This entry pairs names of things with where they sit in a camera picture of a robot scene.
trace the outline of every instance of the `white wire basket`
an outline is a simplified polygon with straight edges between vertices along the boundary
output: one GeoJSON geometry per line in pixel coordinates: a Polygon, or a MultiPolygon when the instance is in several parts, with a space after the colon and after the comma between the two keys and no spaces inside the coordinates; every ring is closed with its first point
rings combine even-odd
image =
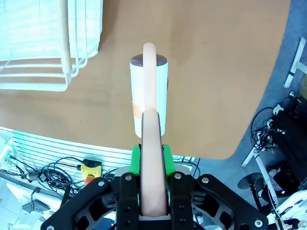
{"type": "Polygon", "coordinates": [[[0,89],[65,91],[98,53],[102,8],[103,0],[0,0],[0,89]]]}

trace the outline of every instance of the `gray floor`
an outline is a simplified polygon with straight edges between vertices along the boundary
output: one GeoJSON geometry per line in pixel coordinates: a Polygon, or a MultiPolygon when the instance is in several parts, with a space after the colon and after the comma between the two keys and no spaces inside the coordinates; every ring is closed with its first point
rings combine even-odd
{"type": "MultiPolygon", "coordinates": [[[[283,87],[283,83],[292,65],[301,36],[307,39],[307,1],[292,0],[287,27],[279,55],[277,57],[268,86],[259,104],[258,110],[267,106],[275,107],[278,102],[288,96],[291,90],[298,92],[304,76],[304,74],[299,70],[296,71],[289,89],[285,89],[283,87]]],[[[307,46],[305,46],[301,61],[307,64],[307,46]]],[[[254,127],[262,126],[263,121],[271,116],[271,111],[262,113],[257,118],[257,121],[255,121],[254,127]]],[[[222,161],[201,159],[199,167],[202,174],[209,173],[214,175],[233,191],[238,193],[241,197],[254,204],[249,189],[240,190],[237,188],[237,183],[241,178],[250,173],[260,172],[254,158],[246,167],[241,167],[242,161],[252,149],[249,129],[250,128],[248,128],[246,131],[242,141],[232,157],[222,161]]],[[[266,167],[277,163],[283,158],[282,154],[278,152],[278,150],[275,150],[275,152],[276,153],[274,155],[270,152],[261,153],[261,158],[266,167]]]]}

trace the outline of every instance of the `brown table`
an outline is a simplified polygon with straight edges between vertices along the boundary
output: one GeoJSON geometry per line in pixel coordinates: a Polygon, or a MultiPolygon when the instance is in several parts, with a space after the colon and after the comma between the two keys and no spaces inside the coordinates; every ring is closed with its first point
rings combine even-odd
{"type": "Polygon", "coordinates": [[[0,126],[131,149],[130,59],[146,42],[169,61],[173,154],[230,157],[271,76],[290,0],[105,0],[97,56],[66,92],[0,91],[0,126]]]}

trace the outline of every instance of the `dark brown lid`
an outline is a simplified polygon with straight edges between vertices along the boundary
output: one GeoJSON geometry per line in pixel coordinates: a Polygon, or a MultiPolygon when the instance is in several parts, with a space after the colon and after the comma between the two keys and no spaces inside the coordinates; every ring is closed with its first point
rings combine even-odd
{"type": "MultiPolygon", "coordinates": [[[[143,54],[139,54],[131,58],[130,63],[134,66],[143,66],[143,54]]],[[[166,57],[157,54],[157,66],[162,66],[167,63],[166,57]]]]}

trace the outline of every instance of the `beige tape patch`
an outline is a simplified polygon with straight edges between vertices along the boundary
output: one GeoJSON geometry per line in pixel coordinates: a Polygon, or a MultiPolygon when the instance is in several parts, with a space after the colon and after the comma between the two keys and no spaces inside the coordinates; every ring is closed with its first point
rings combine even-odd
{"type": "Polygon", "coordinates": [[[133,102],[132,102],[132,106],[133,106],[133,115],[137,119],[141,119],[142,118],[141,107],[133,102]]]}

